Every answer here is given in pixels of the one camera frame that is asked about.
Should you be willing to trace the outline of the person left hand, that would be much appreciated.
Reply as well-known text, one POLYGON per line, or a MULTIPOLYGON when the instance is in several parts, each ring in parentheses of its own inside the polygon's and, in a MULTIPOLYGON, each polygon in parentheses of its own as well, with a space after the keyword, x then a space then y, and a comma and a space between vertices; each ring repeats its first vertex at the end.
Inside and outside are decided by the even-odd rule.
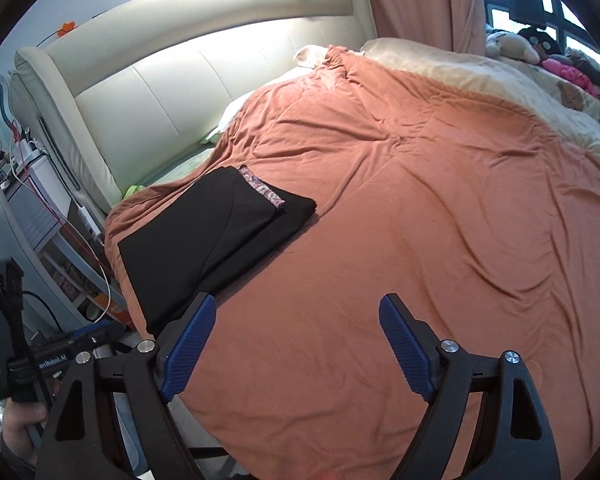
POLYGON ((28 433, 30 426, 45 425, 48 416, 46 405, 41 402, 18 403, 8 399, 3 416, 2 437, 6 448, 20 460, 35 466, 38 451, 28 433))

